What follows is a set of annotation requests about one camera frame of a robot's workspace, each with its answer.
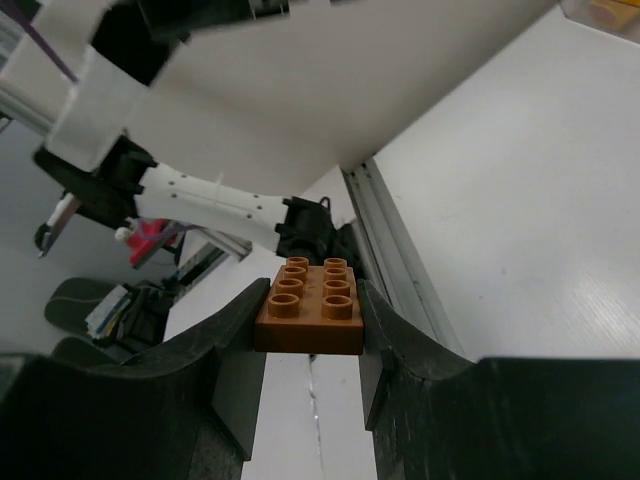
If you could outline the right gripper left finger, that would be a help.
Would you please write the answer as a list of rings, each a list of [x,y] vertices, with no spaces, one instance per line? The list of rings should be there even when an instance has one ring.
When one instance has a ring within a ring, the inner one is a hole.
[[[5,479],[237,479],[253,451],[270,282],[121,364],[1,357]]]

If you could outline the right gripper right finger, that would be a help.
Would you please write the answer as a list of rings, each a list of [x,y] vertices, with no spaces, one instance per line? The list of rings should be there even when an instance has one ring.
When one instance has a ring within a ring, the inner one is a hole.
[[[635,359],[476,362],[400,316],[366,280],[359,360],[381,479],[635,479]]]

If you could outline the brown stack lego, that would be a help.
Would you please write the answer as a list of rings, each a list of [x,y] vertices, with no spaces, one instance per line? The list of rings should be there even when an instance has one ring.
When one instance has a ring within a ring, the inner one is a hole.
[[[359,356],[364,322],[354,271],[342,258],[313,266],[290,257],[274,279],[254,327],[265,353]]]

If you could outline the yellow orange rounded lego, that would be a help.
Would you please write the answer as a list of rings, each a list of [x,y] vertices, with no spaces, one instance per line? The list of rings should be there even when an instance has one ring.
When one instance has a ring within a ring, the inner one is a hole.
[[[593,0],[589,4],[591,18],[600,26],[621,31],[639,17],[638,1]]]

